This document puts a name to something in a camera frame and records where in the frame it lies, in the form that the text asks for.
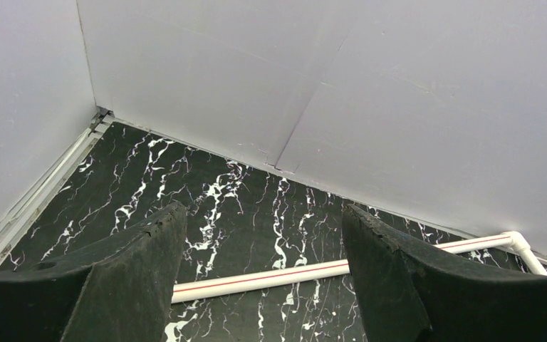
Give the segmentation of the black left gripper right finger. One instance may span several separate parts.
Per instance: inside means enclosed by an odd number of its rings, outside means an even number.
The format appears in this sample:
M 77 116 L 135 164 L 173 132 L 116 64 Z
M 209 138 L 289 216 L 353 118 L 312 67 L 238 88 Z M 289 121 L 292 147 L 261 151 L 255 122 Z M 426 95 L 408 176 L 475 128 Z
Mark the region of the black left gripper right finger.
M 547 341 L 547 276 L 450 254 L 355 205 L 342 236 L 369 341 Z

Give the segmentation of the white PVC pipe frame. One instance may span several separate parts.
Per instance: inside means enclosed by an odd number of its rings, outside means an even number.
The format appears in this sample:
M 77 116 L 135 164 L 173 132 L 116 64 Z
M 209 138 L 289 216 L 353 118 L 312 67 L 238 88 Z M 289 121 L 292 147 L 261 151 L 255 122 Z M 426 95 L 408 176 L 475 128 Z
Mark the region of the white PVC pipe frame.
M 544 269 L 544 266 L 547 265 L 547 257 L 544 259 L 537 256 L 531 249 L 530 244 L 519 232 L 503 232 L 493 236 L 465 239 L 458 242 L 447 242 L 436 245 L 436 248 L 452 254 L 461 254 L 493 247 L 508 248 L 510 252 L 515 253 L 523 259 L 532 273 L 547 276 L 547 271 Z M 346 259 L 341 259 L 287 269 L 275 269 L 271 271 L 261 271 L 251 274 L 176 284 L 174 286 L 171 302 L 177 304 L 208 299 L 304 281 L 343 276 L 349 273 L 350 268 L 348 261 Z

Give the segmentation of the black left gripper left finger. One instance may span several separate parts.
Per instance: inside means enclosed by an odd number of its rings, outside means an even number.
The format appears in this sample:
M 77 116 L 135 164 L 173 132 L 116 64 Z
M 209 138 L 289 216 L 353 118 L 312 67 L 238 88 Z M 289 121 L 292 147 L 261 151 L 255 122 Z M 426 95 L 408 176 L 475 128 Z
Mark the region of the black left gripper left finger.
M 164 341 L 187 235 L 173 202 L 23 271 L 0 271 L 0 341 Z

